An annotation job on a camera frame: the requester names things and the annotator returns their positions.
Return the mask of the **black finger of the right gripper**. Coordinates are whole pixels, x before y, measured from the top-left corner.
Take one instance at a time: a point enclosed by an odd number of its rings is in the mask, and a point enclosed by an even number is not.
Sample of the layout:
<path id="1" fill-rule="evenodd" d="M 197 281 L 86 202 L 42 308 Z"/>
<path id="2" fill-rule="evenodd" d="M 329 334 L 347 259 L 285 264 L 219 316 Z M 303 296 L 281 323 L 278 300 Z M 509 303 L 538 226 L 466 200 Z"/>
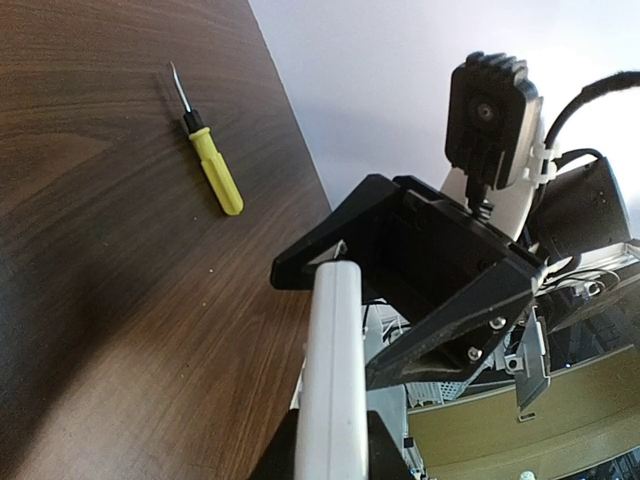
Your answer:
<path id="1" fill-rule="evenodd" d="M 271 267 L 270 283 L 277 290 L 311 290 L 317 267 L 310 262 L 344 241 L 348 244 L 375 230 L 397 203 L 400 187 L 380 174 L 366 176 L 328 217 L 282 251 Z"/>
<path id="2" fill-rule="evenodd" d="M 369 360 L 366 387 L 470 378 L 514 326 L 534 292 L 533 274 L 485 271 Z"/>

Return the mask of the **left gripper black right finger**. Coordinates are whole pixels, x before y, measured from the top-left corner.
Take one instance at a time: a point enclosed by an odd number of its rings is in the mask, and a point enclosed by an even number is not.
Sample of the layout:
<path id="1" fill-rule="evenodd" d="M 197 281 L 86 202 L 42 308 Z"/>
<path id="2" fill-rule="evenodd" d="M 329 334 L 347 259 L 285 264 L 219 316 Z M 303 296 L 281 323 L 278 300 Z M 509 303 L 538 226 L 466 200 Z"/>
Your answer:
<path id="1" fill-rule="evenodd" d="M 427 479 L 412 472 L 376 411 L 367 412 L 369 474 L 371 480 Z"/>

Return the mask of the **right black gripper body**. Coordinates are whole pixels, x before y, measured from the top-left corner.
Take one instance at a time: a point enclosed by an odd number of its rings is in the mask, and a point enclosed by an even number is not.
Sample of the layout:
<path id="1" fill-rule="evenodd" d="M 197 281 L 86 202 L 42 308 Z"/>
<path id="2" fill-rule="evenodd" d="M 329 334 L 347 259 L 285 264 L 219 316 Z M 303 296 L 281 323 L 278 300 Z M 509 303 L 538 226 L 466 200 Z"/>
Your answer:
<path id="1" fill-rule="evenodd" d="M 536 287 L 541 263 L 523 248 L 416 178 L 394 182 L 366 282 L 411 328 L 489 269 L 533 274 Z"/>

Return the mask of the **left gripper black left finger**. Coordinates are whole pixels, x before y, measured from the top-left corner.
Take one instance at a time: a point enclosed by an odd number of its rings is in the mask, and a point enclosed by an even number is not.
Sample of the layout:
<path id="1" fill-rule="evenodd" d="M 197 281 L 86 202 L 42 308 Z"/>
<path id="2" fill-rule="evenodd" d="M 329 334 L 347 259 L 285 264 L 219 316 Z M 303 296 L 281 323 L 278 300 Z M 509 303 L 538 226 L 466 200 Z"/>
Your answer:
<path id="1" fill-rule="evenodd" d="M 293 480 L 299 410 L 291 409 L 249 476 L 249 480 Z"/>

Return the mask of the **white remote control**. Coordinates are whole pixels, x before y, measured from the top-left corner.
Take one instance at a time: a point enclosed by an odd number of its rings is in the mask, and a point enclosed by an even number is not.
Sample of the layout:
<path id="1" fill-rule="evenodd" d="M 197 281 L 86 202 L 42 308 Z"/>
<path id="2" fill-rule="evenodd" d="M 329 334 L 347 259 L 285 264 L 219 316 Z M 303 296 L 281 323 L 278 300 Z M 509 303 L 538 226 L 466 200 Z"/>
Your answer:
<path id="1" fill-rule="evenodd" d="M 361 270 L 316 271 L 296 431 L 296 479 L 366 479 L 368 429 Z"/>

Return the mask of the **yellow handled screwdriver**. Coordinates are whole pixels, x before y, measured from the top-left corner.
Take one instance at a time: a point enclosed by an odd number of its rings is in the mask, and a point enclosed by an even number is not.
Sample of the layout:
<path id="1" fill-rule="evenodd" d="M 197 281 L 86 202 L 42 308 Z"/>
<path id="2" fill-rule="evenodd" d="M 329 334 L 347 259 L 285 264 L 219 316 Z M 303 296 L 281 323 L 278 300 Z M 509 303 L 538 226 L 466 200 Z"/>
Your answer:
<path id="1" fill-rule="evenodd" d="M 231 175 L 227 163 L 216 147 L 211 129 L 202 120 L 199 112 L 193 108 L 181 84 L 176 66 L 169 62 L 173 83 L 182 103 L 183 120 L 188 138 L 198 155 L 203 173 L 212 191 L 227 216 L 238 216 L 244 210 L 244 200 Z"/>

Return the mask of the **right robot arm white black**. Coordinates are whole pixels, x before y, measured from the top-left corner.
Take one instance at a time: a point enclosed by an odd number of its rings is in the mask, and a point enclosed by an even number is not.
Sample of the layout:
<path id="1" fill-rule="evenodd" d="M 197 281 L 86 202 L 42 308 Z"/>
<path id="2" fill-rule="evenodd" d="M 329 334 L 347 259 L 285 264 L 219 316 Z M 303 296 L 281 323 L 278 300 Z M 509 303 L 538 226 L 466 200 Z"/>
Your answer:
<path id="1" fill-rule="evenodd" d="M 530 252 L 412 176 L 367 176 L 313 230 L 273 262 L 280 290 L 309 290 L 315 259 L 339 242 L 363 278 L 365 299 L 386 300 L 410 330 L 366 365 L 366 384 L 463 381 L 496 348 L 538 291 L 542 269 L 631 238 L 608 163 L 555 180 L 534 212 Z"/>

